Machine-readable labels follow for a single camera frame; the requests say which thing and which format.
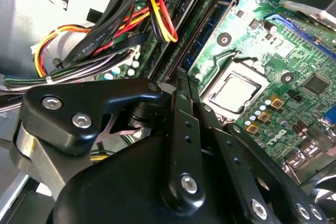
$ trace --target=yellow wire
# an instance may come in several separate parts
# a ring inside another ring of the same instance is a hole
[[[147,17],[149,16],[149,14],[150,14],[149,12],[146,12],[146,13],[142,14],[141,16],[139,16],[138,18],[132,20],[131,23],[130,23],[130,26],[131,26],[131,25],[134,25],[135,23],[137,23],[137,22],[139,22],[139,21],[141,21],[141,20],[143,20],[143,19],[145,19],[145,18],[147,18]],[[119,28],[119,30],[122,30],[122,29],[124,29],[124,28],[125,28],[125,25],[122,25],[122,26]]]
[[[161,30],[162,35],[163,35],[163,38],[164,38],[165,41],[170,42],[171,40],[169,39],[169,36],[167,35],[168,30],[165,27],[165,25],[163,24],[163,21],[162,21],[159,9],[158,9],[158,7],[156,5],[156,2],[155,2],[155,0],[150,0],[150,1],[152,3],[152,7],[154,9],[154,13],[155,13],[156,18],[158,20],[157,23],[158,23],[158,25],[160,27],[160,30]]]
[[[40,51],[41,51],[41,48],[42,46],[47,43],[49,40],[51,39],[54,39],[55,37],[58,36],[58,33],[59,32],[62,32],[62,31],[65,31],[65,30],[73,30],[73,31],[86,31],[86,29],[81,29],[81,28],[78,28],[76,26],[64,26],[64,27],[61,27],[58,29],[58,32],[52,32],[51,34],[49,34],[47,37],[45,37],[37,46],[36,50],[35,50],[35,55],[34,55],[34,63],[35,63],[35,68],[36,68],[36,71],[38,73],[38,75],[40,77],[43,77],[43,73],[42,73],[42,70],[40,68],[40,65],[39,65],[39,59],[38,59],[38,56],[40,54]]]

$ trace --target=black plastic bracket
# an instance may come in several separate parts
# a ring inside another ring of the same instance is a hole
[[[224,127],[239,144],[251,162],[254,176],[261,178],[269,187],[274,213],[283,223],[328,223],[322,210],[279,167],[274,160],[239,125],[231,123]],[[313,211],[316,209],[321,219]]]
[[[188,216],[205,201],[201,139],[185,73],[180,73],[167,121],[167,155],[162,198],[176,214]]]
[[[155,102],[161,95],[161,89],[148,79],[40,86],[25,93],[19,117],[29,134],[67,154],[78,155],[91,150],[104,114],[132,103]],[[61,107],[44,107],[42,100],[46,97],[59,99]],[[87,129],[76,127],[72,122],[76,114],[88,116],[92,124]]]
[[[227,188],[228,194],[223,197],[231,202],[226,207],[230,208],[237,223],[281,223],[268,209],[237,141],[220,130],[222,127],[208,105],[198,103],[195,107],[201,124],[202,144],[207,144],[214,153],[223,186]]]

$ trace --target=blue ram slot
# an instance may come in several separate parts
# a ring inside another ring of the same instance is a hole
[[[194,39],[192,46],[187,51],[183,62],[183,68],[186,69],[187,72],[197,60],[219,22],[227,13],[228,9],[232,7],[233,1],[234,0],[217,0],[211,7],[211,11],[206,15],[206,18],[201,22],[203,26],[201,26],[201,29],[198,31],[198,34]]]
[[[311,35],[305,33],[300,28],[298,28],[295,24],[293,24],[292,22],[290,22],[286,18],[282,17],[281,15],[279,15],[279,14],[270,14],[270,15],[267,15],[264,19],[265,20],[273,20],[273,21],[279,22],[280,24],[284,25],[285,27],[289,28],[290,30],[296,32],[303,39],[305,39],[306,41],[308,41],[309,43],[311,43],[312,45],[314,45],[315,47],[317,47],[318,49],[320,49],[325,54],[329,55],[331,58],[333,58],[334,60],[336,60],[336,55],[335,55],[335,53],[333,51],[329,50],[328,48],[326,48],[322,44],[316,43],[314,41],[315,40],[314,37],[312,37]]]

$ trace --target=chip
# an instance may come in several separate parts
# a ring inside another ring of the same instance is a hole
[[[310,76],[302,86],[308,93],[319,95],[330,85],[330,82],[321,76],[313,74]]]
[[[246,128],[246,131],[248,133],[251,133],[252,135],[256,134],[259,131],[259,127],[256,126],[255,124],[251,124]]]
[[[319,104],[319,105],[316,107],[316,109],[317,109],[318,111],[320,111],[320,110],[323,110],[325,107],[326,107],[326,106],[325,106],[324,104]]]
[[[250,27],[252,29],[257,29],[259,26],[260,26],[260,22],[258,20],[256,20],[256,19],[253,19],[252,22],[251,22],[251,24],[250,24]]]
[[[281,107],[285,103],[280,97],[278,97],[275,94],[272,94],[270,99],[271,99],[271,104],[270,105],[277,110],[281,109]]]
[[[242,18],[244,14],[245,14],[245,13],[244,13],[242,10],[240,10],[240,11],[237,13],[237,16],[238,16],[238,18]]]
[[[264,123],[266,123],[267,121],[269,121],[271,118],[271,115],[265,111],[263,111],[259,116],[258,119],[263,121]]]

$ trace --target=white plastic clip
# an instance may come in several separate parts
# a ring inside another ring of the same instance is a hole
[[[47,77],[46,77],[46,82],[48,83],[48,85],[53,85],[53,84],[55,84],[54,81],[52,80],[51,76],[47,76]]]

